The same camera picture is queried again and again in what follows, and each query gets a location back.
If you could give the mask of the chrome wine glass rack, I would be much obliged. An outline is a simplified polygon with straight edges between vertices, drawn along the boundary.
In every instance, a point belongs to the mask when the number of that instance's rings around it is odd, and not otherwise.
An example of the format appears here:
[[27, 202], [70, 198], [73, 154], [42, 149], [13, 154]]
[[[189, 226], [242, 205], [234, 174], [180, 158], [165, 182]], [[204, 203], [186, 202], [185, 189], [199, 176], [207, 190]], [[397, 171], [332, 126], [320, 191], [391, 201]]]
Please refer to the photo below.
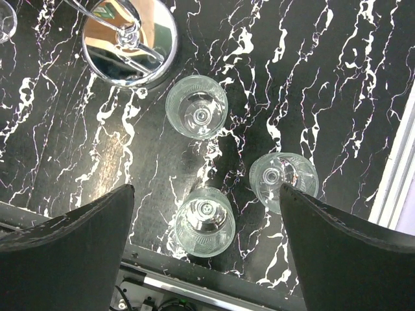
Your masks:
[[153, 88], [171, 69], [178, 28], [162, 1], [97, 1], [68, 5], [86, 17], [82, 50], [90, 69], [118, 87]]

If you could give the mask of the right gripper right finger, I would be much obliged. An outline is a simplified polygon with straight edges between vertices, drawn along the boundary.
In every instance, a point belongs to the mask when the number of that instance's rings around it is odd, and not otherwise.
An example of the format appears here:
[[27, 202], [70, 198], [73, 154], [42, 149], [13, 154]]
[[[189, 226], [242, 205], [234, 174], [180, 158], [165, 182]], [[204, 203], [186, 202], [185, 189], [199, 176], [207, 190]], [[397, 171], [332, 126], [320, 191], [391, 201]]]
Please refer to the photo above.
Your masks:
[[287, 183], [279, 201], [308, 310], [414, 309], [414, 236], [344, 212]]

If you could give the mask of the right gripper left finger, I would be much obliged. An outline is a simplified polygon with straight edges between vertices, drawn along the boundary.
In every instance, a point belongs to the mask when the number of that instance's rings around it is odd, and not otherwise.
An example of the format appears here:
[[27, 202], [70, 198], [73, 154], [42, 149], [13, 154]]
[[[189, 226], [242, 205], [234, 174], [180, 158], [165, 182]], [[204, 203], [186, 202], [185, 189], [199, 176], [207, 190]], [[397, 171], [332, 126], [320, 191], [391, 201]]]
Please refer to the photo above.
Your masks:
[[126, 184], [1, 239], [2, 310], [109, 310], [134, 209]]

